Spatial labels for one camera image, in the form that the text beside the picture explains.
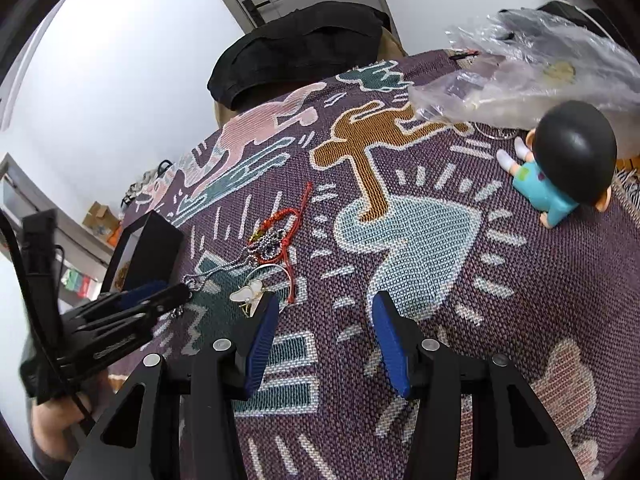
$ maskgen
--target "blue shirt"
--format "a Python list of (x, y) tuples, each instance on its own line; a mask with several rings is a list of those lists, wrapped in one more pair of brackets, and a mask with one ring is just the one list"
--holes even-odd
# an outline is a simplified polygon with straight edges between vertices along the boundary
[(547, 221), (555, 227), (578, 203), (554, 186), (535, 161), (525, 162), (513, 178), (513, 187), (538, 211), (547, 212)]

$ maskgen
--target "white sock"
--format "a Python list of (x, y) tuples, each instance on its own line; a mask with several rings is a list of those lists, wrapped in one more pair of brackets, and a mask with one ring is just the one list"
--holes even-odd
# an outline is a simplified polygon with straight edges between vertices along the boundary
[(509, 153), (505, 152), (504, 150), (498, 150), (498, 153), (495, 154), (495, 158), (498, 159), (498, 164), (500, 164), (500, 167), (507, 172), (516, 162), (511, 158), (511, 155), (509, 155)]
[(516, 155), (518, 156), (518, 158), (526, 160), (527, 155), (529, 155), (530, 149), (524, 143), (522, 137), (516, 137), (516, 139), (513, 141), (513, 145), (516, 148)]

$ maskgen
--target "brown figure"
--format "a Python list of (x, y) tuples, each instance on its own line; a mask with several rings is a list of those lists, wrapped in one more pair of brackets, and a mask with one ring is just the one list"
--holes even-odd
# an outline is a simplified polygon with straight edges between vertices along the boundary
[[(367, 204), (360, 215), (363, 222), (380, 218), (389, 209), (388, 191), (370, 149), (385, 146), (402, 150), (447, 127), (443, 123), (419, 123), (407, 129), (402, 124), (415, 121), (411, 104), (403, 108), (384, 106), (382, 101), (371, 101), (345, 111), (331, 127), (331, 139), (310, 152), (311, 164), (319, 170), (331, 168), (345, 159), (350, 161)], [(455, 124), (454, 128), (468, 134), (466, 124)]]

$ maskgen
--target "cartoon figurine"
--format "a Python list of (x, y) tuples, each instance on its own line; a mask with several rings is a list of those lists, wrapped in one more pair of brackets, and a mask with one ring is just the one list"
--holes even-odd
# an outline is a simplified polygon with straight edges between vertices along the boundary
[(552, 228), (578, 204), (604, 212), (611, 199), (616, 138), (606, 117), (581, 101), (549, 110), (527, 135), (515, 139), (516, 163), (504, 150), (496, 158), (513, 176), (513, 187), (542, 211), (540, 222)]

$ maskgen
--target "pink figure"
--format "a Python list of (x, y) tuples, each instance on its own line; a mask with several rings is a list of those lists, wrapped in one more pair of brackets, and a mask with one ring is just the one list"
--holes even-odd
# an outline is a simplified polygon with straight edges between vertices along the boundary
[[(257, 146), (292, 124), (300, 123), (301, 126), (309, 126), (315, 123), (318, 120), (318, 112), (315, 108), (309, 107), (300, 113), (297, 111), (302, 108), (305, 99), (311, 92), (322, 90), (325, 86), (324, 82), (313, 83), (293, 91), (284, 101), (261, 104), (232, 118), (222, 128), (222, 133), (218, 137), (209, 160), (200, 171), (196, 172), (198, 178), (195, 179), (196, 175), (190, 174), (188, 180), (192, 183), (200, 180), (215, 167), (225, 152), (228, 152), (225, 163), (198, 184), (198, 187), (191, 194), (191, 199), (196, 198), (209, 184), (240, 162), (244, 148), (249, 143), (253, 142)], [(288, 116), (291, 117), (283, 123), (278, 123), (278, 118)]]
[[(148, 210), (156, 208), (164, 198), (169, 186), (178, 171), (184, 173), (184, 187), (189, 188), (197, 184), (206, 177), (219, 163), (225, 152), (229, 152), (225, 163), (215, 173), (209, 175), (191, 195), (191, 198), (197, 197), (209, 184), (217, 179), (225, 171), (235, 166), (242, 159), (244, 147), (250, 142), (254, 142), (257, 146), (265, 140), (271, 139), (275, 134), (280, 133), (295, 123), (302, 126), (309, 126), (318, 120), (318, 113), (313, 107), (306, 108), (299, 114), (297, 111), (302, 108), (305, 99), (311, 94), (322, 90), (326, 87), (326, 83), (319, 82), (299, 88), (287, 96), (284, 101), (276, 101), (273, 103), (261, 104), (251, 110), (244, 112), (232, 118), (222, 128), (222, 133), (216, 141), (216, 145), (211, 150), (209, 160), (200, 166), (193, 156), (188, 152), (180, 158), (180, 160), (172, 165), (161, 178), (150, 182), (142, 189), (143, 194), (151, 196), (146, 202), (136, 202), (139, 204), (149, 203)], [(281, 124), (278, 124), (278, 118), (292, 116)]]

